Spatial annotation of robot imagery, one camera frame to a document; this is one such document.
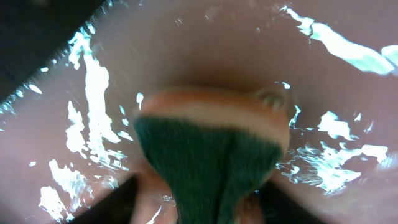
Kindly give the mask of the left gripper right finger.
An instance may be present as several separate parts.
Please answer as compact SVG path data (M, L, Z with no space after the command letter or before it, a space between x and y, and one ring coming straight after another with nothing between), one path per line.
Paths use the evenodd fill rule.
M325 224L272 182L264 184L257 197L266 224Z

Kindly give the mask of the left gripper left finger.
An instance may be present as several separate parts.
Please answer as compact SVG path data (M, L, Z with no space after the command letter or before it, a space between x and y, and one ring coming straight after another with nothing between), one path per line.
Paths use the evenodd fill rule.
M131 177L71 224L130 224L136 203L137 177Z

